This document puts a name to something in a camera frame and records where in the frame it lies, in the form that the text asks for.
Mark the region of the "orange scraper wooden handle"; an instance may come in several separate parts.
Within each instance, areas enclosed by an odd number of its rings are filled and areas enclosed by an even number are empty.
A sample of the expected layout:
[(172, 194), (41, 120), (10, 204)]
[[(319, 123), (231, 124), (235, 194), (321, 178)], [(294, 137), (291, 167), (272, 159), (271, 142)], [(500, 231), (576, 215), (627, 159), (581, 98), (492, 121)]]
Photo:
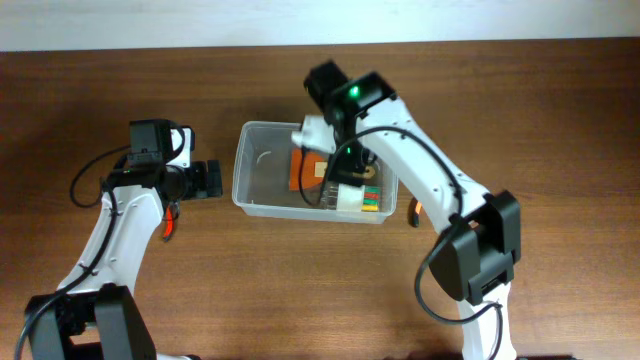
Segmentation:
[[(328, 167), (328, 159), (325, 156), (312, 151), (303, 153), (301, 148), (294, 148), (291, 151), (290, 160), (288, 183), (290, 191), (298, 191), (300, 188), (308, 190), (321, 185)], [(328, 182), (359, 187), (367, 182), (373, 182), (378, 173), (379, 170), (374, 165), (367, 165), (363, 173), (351, 174), (335, 166)]]

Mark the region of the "orange handled pliers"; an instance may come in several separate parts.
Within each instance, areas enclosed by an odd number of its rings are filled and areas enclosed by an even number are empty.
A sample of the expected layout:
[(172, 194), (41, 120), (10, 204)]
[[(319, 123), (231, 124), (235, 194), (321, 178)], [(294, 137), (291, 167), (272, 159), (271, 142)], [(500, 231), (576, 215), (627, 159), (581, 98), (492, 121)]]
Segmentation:
[(416, 198), (413, 198), (409, 206), (408, 220), (409, 220), (409, 224), (414, 228), (418, 228), (420, 226), (421, 211), (422, 211), (421, 202), (418, 201)]

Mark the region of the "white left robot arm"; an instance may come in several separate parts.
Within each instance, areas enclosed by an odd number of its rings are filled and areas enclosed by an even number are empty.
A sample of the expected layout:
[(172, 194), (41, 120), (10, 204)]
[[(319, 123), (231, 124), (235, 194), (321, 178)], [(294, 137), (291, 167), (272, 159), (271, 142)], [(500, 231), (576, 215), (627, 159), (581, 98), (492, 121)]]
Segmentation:
[(100, 182), (100, 215), (74, 267), (50, 294), (32, 297), (14, 356), (35, 359), (163, 358), (134, 300), (148, 243), (169, 241), (187, 200), (222, 195), (218, 161), (194, 161), (193, 129), (168, 119), (133, 121), (130, 142)]

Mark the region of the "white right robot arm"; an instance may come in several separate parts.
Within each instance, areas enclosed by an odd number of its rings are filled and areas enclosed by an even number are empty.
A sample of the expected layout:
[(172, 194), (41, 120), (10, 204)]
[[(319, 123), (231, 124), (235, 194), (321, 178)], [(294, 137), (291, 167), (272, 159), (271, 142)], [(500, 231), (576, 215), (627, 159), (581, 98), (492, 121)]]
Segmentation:
[(328, 156), (322, 182), (363, 184), (372, 160), (387, 165), (429, 218), (438, 239), (414, 278), (419, 306), (463, 331), (465, 359), (514, 359), (508, 297), (521, 258), (521, 208), (457, 167), (377, 72), (349, 78), (333, 61), (303, 86), (320, 109), (292, 136), (303, 151)]

